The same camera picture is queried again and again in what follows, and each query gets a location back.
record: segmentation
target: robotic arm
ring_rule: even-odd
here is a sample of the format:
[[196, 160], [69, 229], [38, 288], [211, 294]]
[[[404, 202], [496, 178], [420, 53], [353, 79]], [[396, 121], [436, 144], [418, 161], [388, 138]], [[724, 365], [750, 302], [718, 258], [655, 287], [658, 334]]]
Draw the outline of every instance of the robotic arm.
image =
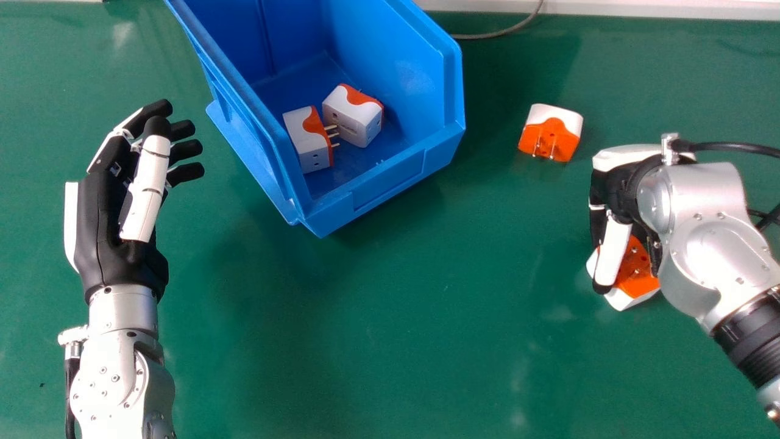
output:
[[[693, 144], [676, 134], [665, 134], [661, 145], [599, 152], [590, 192], [596, 250], [588, 272], [594, 290], [618, 310], [641, 302], [658, 284], [631, 284], [622, 267], [632, 254], [629, 240], [643, 241], [647, 276], [718, 342], [780, 427], [780, 265], [750, 221], [737, 169], [697, 163], [693, 153], [704, 150], [780, 157], [760, 145]], [[641, 275], [640, 269], [629, 273]]]
[[80, 275], [89, 324], [60, 333], [66, 437], [173, 439], [174, 384], [158, 343], [157, 304], [168, 261], [154, 225], [168, 189], [204, 175], [189, 121], [170, 124], [167, 100], [139, 109], [106, 136], [78, 183], [66, 184], [65, 248]]

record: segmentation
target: blue container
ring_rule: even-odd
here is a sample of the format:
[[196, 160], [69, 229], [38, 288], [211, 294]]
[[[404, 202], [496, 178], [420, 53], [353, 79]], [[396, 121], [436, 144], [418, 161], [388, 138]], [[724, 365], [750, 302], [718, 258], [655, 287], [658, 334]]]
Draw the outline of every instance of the blue container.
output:
[[[208, 115], [288, 223], [324, 237], [446, 166], [466, 128], [459, 46], [411, 0], [166, 0], [203, 64]], [[303, 175], [282, 114], [347, 83], [382, 132]]]

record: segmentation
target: bin floor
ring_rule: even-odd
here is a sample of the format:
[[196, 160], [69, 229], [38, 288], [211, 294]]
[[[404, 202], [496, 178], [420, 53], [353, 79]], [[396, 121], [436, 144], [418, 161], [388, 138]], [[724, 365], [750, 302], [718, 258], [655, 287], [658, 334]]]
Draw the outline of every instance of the bin floor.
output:
[[[341, 83], [360, 90], [360, 84], [353, 83], [344, 70], [327, 53], [323, 53], [258, 82], [252, 88], [284, 127], [284, 112], [307, 105], [315, 105], [322, 117], [322, 101]], [[385, 117], [382, 132], [367, 148], [336, 140], [341, 146], [334, 150], [335, 165], [304, 176], [312, 199], [326, 195], [409, 146], [401, 130], [389, 119]]]

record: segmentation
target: green table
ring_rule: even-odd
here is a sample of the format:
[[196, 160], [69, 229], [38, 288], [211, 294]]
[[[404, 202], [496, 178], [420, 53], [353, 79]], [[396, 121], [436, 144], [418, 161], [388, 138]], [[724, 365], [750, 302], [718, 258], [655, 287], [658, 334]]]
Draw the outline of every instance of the green table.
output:
[[[776, 437], [692, 319], [663, 298], [613, 311], [583, 264], [599, 149], [668, 130], [780, 146], [780, 23], [542, 16], [465, 43], [452, 165], [324, 240], [282, 220], [211, 124], [161, 2], [2, 3], [0, 41], [0, 436], [62, 434], [56, 335], [87, 317], [63, 183], [125, 114], [166, 97], [207, 167], [158, 228], [180, 437]], [[568, 166], [516, 151], [534, 102], [584, 114]], [[777, 201], [776, 162], [707, 157], [736, 161], [754, 207]]]

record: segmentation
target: orange and white plug adapter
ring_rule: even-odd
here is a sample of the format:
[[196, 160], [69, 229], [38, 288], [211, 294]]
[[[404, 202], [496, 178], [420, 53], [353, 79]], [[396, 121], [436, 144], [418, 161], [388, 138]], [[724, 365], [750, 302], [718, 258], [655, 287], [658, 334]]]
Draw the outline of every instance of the orange and white plug adapter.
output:
[[371, 96], [340, 84], [322, 102], [322, 112], [326, 123], [339, 126], [341, 139], [366, 148], [382, 130], [385, 107]]
[[282, 115], [287, 133], [298, 152], [303, 173], [324, 170], [333, 166], [333, 148], [339, 146], [331, 139], [338, 136], [335, 126], [326, 127], [314, 105], [288, 111]]
[[[597, 249], [587, 261], [586, 268], [591, 277], [594, 275], [598, 256]], [[623, 311], [653, 297], [660, 289], [661, 284], [651, 270], [650, 256], [640, 240], [631, 235], [615, 284], [604, 298], [612, 308]]]
[[574, 111], [533, 104], [517, 148], [534, 157], [556, 162], [572, 159], [583, 130], [583, 117]]

